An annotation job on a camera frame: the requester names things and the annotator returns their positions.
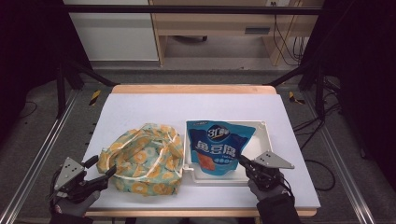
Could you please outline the light wooden desk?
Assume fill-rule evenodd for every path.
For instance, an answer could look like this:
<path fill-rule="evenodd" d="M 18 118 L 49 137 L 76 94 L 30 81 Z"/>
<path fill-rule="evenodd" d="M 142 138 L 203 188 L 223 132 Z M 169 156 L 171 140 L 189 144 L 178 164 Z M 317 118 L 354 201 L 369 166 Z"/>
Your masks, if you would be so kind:
<path fill-rule="evenodd" d="M 152 6 L 322 7 L 324 0 L 148 0 Z M 311 36 L 316 15 L 162 14 L 151 15 L 160 58 L 168 36 L 259 36 L 272 65 L 290 52 L 294 37 Z"/>

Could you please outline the white table mat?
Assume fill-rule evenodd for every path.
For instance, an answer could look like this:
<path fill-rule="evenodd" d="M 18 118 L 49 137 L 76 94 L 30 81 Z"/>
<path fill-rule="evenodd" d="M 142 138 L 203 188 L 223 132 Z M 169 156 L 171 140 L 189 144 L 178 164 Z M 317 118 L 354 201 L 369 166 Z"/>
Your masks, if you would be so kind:
<path fill-rule="evenodd" d="M 283 174 L 291 184 L 298 213 L 312 217 L 317 212 L 318 196 L 277 94 L 112 93 L 106 99 L 85 157 L 98 154 L 126 131 L 145 123 L 167 124 L 183 134 L 186 122 L 198 119 L 265 122 L 272 150 L 294 165 Z M 183 175 L 178 194 L 172 196 L 145 197 L 110 186 L 89 213 L 109 217 L 254 217 L 256 203 L 246 181 L 202 185 Z"/>

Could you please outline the aluminium rail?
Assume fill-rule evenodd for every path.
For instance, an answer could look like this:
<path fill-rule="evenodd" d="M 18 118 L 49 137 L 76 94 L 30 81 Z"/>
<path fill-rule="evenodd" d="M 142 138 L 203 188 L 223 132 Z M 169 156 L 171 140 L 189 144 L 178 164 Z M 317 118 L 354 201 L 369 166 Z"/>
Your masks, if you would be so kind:
<path fill-rule="evenodd" d="M 317 119 L 313 94 L 304 93 L 303 97 L 314 117 L 309 136 L 303 137 L 301 144 L 304 145 L 304 160 L 321 203 L 317 218 L 321 217 L 324 224 L 375 224 L 374 217 L 326 126 L 326 122 L 339 110 L 335 96 L 326 93 L 323 98 L 325 120 Z"/>
<path fill-rule="evenodd" d="M 78 97 L 79 91 L 70 91 L 64 112 L 54 121 L 44 143 L 38 150 L 33 163 L 29 167 L 13 198 L 0 215 L 0 224 L 13 224 L 13 222 L 16 220 L 18 213 L 21 211 L 21 208 L 31 191 L 33 184 L 37 180 L 37 177 L 47 160 L 47 157 L 51 153 L 59 134 L 66 124 L 69 114 L 72 111 Z"/>

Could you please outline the black metal crossbar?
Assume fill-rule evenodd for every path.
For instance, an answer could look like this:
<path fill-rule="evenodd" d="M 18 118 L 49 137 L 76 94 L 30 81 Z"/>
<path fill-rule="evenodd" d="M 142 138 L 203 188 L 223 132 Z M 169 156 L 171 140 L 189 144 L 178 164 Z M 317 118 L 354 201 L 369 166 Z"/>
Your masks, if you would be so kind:
<path fill-rule="evenodd" d="M 319 15 L 317 7 L 220 7 L 220 6 L 126 6 L 65 5 L 61 9 L 73 13 L 166 13 L 166 14 L 262 14 Z"/>

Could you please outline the blue snack pouch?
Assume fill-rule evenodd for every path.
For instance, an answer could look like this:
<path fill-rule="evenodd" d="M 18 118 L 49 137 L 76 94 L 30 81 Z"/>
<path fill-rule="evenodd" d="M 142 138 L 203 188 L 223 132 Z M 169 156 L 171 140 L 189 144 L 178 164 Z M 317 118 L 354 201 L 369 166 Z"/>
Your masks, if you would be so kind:
<path fill-rule="evenodd" d="M 189 120 L 191 161 L 209 175 L 234 171 L 238 159 L 256 129 L 251 126 L 217 120 Z"/>

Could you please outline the white cabinet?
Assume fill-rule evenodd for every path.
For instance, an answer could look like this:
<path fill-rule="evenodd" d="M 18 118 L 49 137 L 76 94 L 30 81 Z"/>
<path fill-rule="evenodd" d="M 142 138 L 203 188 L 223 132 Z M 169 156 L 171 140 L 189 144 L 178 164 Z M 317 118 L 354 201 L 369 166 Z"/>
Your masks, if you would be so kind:
<path fill-rule="evenodd" d="M 90 61 L 157 61 L 151 15 L 70 13 Z"/>

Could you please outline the person's right hand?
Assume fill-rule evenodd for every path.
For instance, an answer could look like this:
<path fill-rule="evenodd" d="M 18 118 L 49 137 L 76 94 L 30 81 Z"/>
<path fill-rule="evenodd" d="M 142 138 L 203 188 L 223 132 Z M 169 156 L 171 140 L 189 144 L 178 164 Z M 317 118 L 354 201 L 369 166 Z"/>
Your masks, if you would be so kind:
<path fill-rule="evenodd" d="M 275 196 L 282 194 L 289 195 L 288 191 L 282 186 L 277 186 L 274 189 L 265 191 L 265 190 L 260 190 L 253 180 L 249 180 L 247 182 L 247 185 L 250 188 L 250 191 L 257 197 L 259 201 L 262 201 L 267 198 L 273 198 Z"/>

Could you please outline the white plastic tray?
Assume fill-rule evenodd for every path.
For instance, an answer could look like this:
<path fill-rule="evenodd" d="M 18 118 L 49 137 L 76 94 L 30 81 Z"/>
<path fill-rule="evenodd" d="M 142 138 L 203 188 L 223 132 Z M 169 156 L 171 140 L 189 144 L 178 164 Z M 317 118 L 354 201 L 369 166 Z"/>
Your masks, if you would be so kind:
<path fill-rule="evenodd" d="M 241 155 L 249 159 L 255 159 L 263 152 L 271 151 L 272 146 L 269 140 L 268 132 L 264 121 L 258 120 L 227 120 L 232 124 L 251 126 L 256 129 L 251 139 L 248 141 Z M 184 139 L 185 159 L 183 170 L 192 176 L 192 180 L 198 184 L 217 184 L 224 186 L 240 186 L 248 182 L 245 174 L 245 168 L 239 164 L 234 171 L 226 175 L 209 175 L 204 173 L 198 163 L 191 161 L 190 140 L 187 136 L 187 129 Z"/>

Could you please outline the black metal stand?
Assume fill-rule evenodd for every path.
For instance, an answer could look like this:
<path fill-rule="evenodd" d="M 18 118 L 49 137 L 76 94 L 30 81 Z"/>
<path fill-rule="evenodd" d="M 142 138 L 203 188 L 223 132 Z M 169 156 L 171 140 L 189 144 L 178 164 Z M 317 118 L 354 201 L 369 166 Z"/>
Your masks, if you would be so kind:
<path fill-rule="evenodd" d="M 84 86 L 84 81 L 79 76 L 79 73 L 88 75 L 89 77 L 99 81 L 100 83 L 108 87 L 115 87 L 117 85 L 116 82 L 100 76 L 99 74 L 95 73 L 91 68 L 88 68 L 75 61 L 63 61 L 59 63 L 56 73 L 58 94 L 58 119 L 65 113 L 66 110 L 64 81 L 67 80 L 73 90 L 81 90 Z"/>
<path fill-rule="evenodd" d="M 301 91 L 307 91 L 313 85 L 316 85 L 315 112 L 317 113 L 320 120 L 325 120 L 325 108 L 323 100 L 325 75 L 322 65 L 320 63 L 302 63 L 295 69 L 289 71 L 286 75 L 279 77 L 269 83 L 266 83 L 266 86 L 277 87 L 278 85 L 298 75 L 302 75 L 302 78 L 300 79 L 298 84 L 298 87 Z"/>

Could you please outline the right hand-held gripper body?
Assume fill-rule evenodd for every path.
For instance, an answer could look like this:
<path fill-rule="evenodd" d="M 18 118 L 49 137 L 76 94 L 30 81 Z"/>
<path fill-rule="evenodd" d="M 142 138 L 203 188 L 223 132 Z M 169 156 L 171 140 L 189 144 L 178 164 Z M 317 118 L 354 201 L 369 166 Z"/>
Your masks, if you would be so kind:
<path fill-rule="evenodd" d="M 259 190 L 269 191 L 283 183 L 281 169 L 293 169 L 294 165 L 272 151 L 263 152 L 254 160 L 247 161 L 247 177 Z"/>

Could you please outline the person's left hand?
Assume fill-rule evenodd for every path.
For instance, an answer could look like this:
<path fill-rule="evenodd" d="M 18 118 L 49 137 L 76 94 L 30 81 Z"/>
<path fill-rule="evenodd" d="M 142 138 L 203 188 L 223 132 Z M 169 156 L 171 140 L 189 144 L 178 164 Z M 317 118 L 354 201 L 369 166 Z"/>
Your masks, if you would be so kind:
<path fill-rule="evenodd" d="M 61 198 L 54 204 L 53 209 L 57 214 L 84 217 L 86 211 L 99 199 L 100 195 L 101 192 L 97 190 L 81 203 L 73 203 L 68 199 Z"/>

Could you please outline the green orange-print cloth bag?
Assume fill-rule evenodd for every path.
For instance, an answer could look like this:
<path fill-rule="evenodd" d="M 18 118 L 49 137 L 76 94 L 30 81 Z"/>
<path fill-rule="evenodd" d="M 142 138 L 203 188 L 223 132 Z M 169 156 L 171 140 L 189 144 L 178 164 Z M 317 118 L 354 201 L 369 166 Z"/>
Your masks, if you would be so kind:
<path fill-rule="evenodd" d="M 181 184 L 183 161 L 184 147 L 176 129 L 146 123 L 104 148 L 96 167 L 101 174 L 116 168 L 111 181 L 119 191 L 174 195 Z"/>

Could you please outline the black curtain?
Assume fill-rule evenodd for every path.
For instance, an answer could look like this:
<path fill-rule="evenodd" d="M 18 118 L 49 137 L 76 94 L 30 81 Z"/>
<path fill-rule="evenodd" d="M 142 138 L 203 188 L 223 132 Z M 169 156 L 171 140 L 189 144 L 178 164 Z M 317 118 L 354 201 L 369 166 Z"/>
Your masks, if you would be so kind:
<path fill-rule="evenodd" d="M 64 6 L 64 0 L 0 0 L 0 143 L 10 134 L 27 93 L 54 80 L 59 64 L 46 50 L 46 35 L 31 23 L 30 4 Z M 62 53 L 92 69 L 69 14 L 38 12 Z"/>
<path fill-rule="evenodd" d="M 340 80 L 360 145 L 396 190 L 396 0 L 324 0 L 304 53 Z"/>

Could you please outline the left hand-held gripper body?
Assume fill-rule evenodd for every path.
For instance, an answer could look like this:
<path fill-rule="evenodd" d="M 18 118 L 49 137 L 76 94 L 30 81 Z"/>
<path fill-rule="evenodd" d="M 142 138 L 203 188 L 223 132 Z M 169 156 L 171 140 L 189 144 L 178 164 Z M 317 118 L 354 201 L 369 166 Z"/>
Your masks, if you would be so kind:
<path fill-rule="evenodd" d="M 66 158 L 53 186 L 55 195 L 66 198 L 73 203 L 81 203 L 93 192 L 107 188 L 108 182 L 106 185 L 96 185 L 94 183 L 98 177 L 85 180 L 86 170 L 83 163 Z"/>

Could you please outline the yellow black tape marker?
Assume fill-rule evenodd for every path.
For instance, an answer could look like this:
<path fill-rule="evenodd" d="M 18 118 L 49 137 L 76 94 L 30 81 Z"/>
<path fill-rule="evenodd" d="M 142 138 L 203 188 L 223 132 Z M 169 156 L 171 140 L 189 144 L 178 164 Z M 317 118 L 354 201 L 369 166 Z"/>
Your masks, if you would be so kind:
<path fill-rule="evenodd" d="M 97 99 L 98 99 L 100 93 L 101 93 L 100 90 L 97 90 L 97 91 L 95 91 L 95 92 L 93 93 L 92 98 L 91 98 L 91 100 L 90 100 L 90 102 L 89 102 L 89 105 L 95 105 L 95 103 L 96 103 L 96 101 L 97 101 Z"/>
<path fill-rule="evenodd" d="M 305 100 L 296 99 L 294 96 L 294 93 L 292 91 L 289 91 L 289 99 L 290 99 L 290 102 L 293 102 L 293 103 L 296 103 L 299 105 L 305 105 Z"/>

